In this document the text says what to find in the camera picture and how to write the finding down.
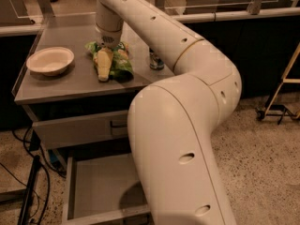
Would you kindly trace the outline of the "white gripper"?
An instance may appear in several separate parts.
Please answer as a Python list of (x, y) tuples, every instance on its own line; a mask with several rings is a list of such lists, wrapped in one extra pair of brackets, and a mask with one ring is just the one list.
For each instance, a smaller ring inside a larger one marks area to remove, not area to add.
[[(115, 48), (121, 39), (122, 31), (106, 31), (95, 26), (97, 44), (101, 47)], [(113, 63), (113, 51), (109, 48), (102, 48), (97, 52), (97, 76), (101, 82), (109, 80), (110, 70)]]

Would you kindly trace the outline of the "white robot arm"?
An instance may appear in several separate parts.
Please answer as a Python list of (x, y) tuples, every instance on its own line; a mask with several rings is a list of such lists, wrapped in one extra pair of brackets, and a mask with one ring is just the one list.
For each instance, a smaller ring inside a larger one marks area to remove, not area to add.
[(236, 225), (211, 145), (242, 90), (233, 62), (204, 37), (145, 0), (97, 0), (97, 29), (119, 21), (172, 71), (132, 100), (127, 131), (155, 225)]

